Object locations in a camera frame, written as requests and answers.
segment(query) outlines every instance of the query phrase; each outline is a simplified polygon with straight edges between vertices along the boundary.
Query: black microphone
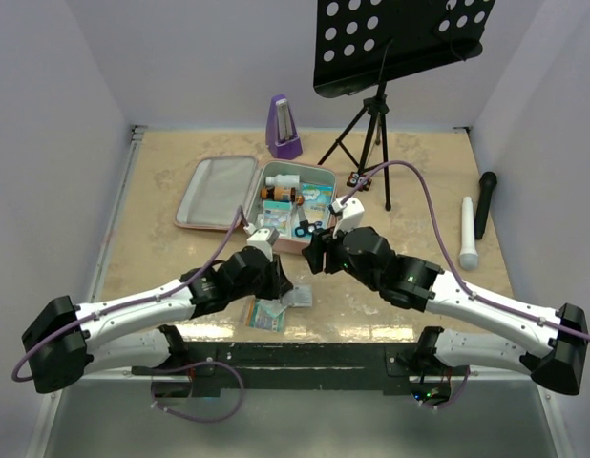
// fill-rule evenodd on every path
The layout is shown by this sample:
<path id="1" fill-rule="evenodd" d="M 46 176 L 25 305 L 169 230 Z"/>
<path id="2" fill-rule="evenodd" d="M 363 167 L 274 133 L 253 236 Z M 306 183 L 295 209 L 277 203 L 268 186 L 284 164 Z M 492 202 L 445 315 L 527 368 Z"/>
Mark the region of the black microphone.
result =
<path id="1" fill-rule="evenodd" d="M 482 240 L 486 231 L 486 220 L 490 211 L 490 201 L 493 197 L 493 190 L 496 187 L 496 174 L 493 172 L 484 172 L 479 179 L 479 200 L 477 201 L 477 211 L 475 212 L 475 239 Z"/>

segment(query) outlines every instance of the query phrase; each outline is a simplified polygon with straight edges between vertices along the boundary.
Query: gray floor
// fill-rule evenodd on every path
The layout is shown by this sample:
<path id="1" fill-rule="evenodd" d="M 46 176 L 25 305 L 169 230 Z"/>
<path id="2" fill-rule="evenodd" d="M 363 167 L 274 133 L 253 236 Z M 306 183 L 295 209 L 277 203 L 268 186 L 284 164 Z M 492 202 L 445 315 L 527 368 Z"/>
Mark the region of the gray floor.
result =
<path id="1" fill-rule="evenodd" d="M 236 399 L 171 401 L 195 414 Z M 151 409 L 148 381 L 83 381 L 69 388 L 46 456 L 86 457 L 554 457 L 529 382 L 474 381 L 450 408 L 374 392 L 248 391 L 242 410 L 197 425 Z"/>

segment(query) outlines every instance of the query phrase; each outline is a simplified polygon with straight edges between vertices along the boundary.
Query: wooden table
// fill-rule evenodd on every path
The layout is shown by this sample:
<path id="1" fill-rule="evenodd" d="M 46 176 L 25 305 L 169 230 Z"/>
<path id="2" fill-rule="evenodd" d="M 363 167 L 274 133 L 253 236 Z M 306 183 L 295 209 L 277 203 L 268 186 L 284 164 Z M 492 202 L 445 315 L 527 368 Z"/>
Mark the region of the wooden table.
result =
<path id="1" fill-rule="evenodd" d="M 304 154 L 300 162 L 315 164 L 337 136 L 335 132 L 300 133 Z M 364 133 L 351 133 L 346 141 L 360 152 Z M 465 133 L 389 133 L 390 158 L 405 159 L 418 167 L 428 181 L 439 227 L 448 250 L 456 259 L 460 249 L 462 198 L 477 196 L 478 171 Z M 269 160 L 261 131 L 151 131 L 147 132 L 135 158 L 128 191 L 111 234 L 109 266 L 99 290 L 103 300 L 115 299 L 154 288 L 199 267 L 222 240 L 224 233 L 181 229 L 174 218 L 182 194 L 197 163 L 204 157 L 252 155 Z M 369 163 L 379 162 L 375 147 Z M 338 195 L 350 188 L 346 178 L 352 163 L 336 151 L 325 163 L 338 177 Z M 392 167 L 392 210 L 384 209 L 384 183 L 378 174 L 371 189 L 358 194 L 366 213 L 364 224 L 386 237 L 397 253 L 416 256 L 446 266 L 432 232 L 429 210 L 415 175 Z M 223 250 L 221 259 L 242 249 L 244 231 L 238 231 Z M 484 239 L 477 244 L 479 267 L 462 272 L 465 280 L 511 296 L 512 290 L 489 220 Z M 480 331 L 450 318 L 401 310 L 345 273 L 313 276 L 301 256 L 283 255 L 287 276 L 294 283 L 312 285 L 314 304 L 309 309 L 288 309 L 285 329 L 274 333 L 242 324 L 249 300 L 232 302 L 221 313 L 179 323 L 188 341 L 236 342 L 411 342 L 425 326 L 441 325 L 461 331 Z"/>

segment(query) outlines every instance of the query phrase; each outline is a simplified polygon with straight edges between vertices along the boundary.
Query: open first aid box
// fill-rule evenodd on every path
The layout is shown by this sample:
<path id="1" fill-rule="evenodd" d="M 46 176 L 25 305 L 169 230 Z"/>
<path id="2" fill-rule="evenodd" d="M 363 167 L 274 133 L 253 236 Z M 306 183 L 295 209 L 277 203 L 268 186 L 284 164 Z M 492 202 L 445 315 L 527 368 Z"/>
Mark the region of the open first aid box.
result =
<path id="1" fill-rule="evenodd" d="M 177 210 L 175 224 L 188 229 L 226 231 L 238 206 L 246 219 L 257 223 L 263 213 L 261 190 L 265 178 L 276 175 L 298 175 L 303 183 L 330 186 L 331 201 L 335 200 L 336 176 L 329 169 L 290 160 L 270 160 L 260 165 L 253 156 L 215 156 L 202 160 Z M 274 244 L 277 252 L 301 254 L 309 238 L 280 235 Z"/>

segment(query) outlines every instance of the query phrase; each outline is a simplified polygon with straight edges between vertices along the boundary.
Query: white bottle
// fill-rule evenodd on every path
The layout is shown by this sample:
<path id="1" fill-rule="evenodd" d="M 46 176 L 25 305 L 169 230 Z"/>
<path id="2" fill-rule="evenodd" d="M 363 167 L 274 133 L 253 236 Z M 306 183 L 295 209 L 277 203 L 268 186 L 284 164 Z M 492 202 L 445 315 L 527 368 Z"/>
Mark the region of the white bottle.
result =
<path id="1" fill-rule="evenodd" d="M 276 175 L 265 177 L 265 186 L 284 186 L 299 189 L 299 175 Z"/>
<path id="2" fill-rule="evenodd" d="M 474 270 L 477 267 L 477 250 L 475 250 L 474 236 L 474 203 L 471 198 L 463 198 L 461 215 L 461 248 L 458 260 L 465 270 Z"/>

